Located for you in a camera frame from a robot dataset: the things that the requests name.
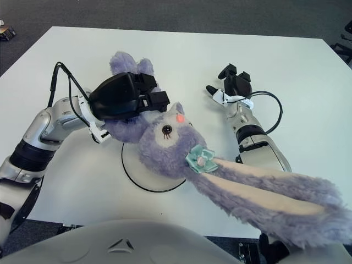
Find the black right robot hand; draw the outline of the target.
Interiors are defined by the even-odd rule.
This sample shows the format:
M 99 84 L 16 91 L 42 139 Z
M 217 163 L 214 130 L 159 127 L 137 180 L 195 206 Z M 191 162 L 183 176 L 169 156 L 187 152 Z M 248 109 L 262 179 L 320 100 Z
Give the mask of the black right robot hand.
M 223 101 L 232 96 L 251 98 L 251 78 L 250 75 L 245 71 L 237 74 L 236 66 L 228 64 L 218 74 L 218 79 L 223 81 L 224 90 L 217 89 L 211 85 L 207 85 L 206 90 L 211 96 L 214 97 L 215 95 L 218 95 Z

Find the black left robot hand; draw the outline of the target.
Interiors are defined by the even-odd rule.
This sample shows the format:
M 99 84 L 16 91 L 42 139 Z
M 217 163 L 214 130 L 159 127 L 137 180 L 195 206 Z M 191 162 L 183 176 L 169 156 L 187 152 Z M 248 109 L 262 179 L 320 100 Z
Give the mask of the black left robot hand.
M 131 72 L 117 74 L 89 96 L 92 114 L 99 120 L 125 120 L 146 111 L 165 112 L 170 104 L 165 91 L 154 92 L 155 78 Z

